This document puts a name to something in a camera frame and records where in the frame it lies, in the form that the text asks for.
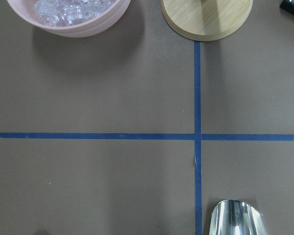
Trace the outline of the wooden round base stand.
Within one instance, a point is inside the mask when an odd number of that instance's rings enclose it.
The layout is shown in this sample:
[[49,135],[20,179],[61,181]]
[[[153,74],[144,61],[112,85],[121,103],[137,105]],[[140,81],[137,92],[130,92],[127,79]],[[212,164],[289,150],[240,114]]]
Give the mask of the wooden round base stand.
[[235,33],[250,15],[252,0],[161,0],[163,17],[179,35],[210,42]]

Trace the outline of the pink bowl of ice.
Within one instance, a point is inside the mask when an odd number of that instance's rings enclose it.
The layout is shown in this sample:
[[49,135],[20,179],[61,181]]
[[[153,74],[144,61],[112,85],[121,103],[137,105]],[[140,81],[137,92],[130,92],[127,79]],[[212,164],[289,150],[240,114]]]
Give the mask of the pink bowl of ice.
[[114,25],[129,0],[9,0],[28,23],[47,32],[72,38],[97,35]]

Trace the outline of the metal ice scoop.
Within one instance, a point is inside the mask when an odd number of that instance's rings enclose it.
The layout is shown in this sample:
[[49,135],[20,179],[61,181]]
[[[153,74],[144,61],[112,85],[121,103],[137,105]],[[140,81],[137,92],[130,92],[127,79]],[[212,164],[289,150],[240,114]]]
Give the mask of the metal ice scoop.
[[268,235],[264,215],[240,200],[223,200],[213,209],[211,235]]

